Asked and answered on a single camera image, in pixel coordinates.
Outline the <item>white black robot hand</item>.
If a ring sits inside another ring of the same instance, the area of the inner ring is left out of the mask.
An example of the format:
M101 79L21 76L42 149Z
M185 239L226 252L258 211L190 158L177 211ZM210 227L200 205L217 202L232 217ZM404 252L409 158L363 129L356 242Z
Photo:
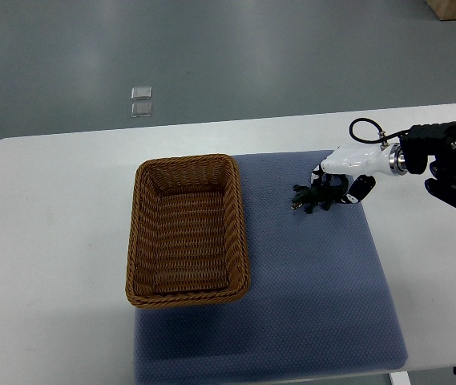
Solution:
M356 204L366 198L376 184L376 173L403 176L407 173L406 161L400 144L347 144L335 149L312 170L311 186L328 182L328 176L346 175L353 183L337 203Z

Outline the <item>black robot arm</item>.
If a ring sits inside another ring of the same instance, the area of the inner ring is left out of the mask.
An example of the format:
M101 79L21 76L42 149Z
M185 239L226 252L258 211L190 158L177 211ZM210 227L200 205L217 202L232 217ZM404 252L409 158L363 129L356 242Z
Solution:
M421 175L427 192L456 208L456 123L414 125L399 136L409 173Z

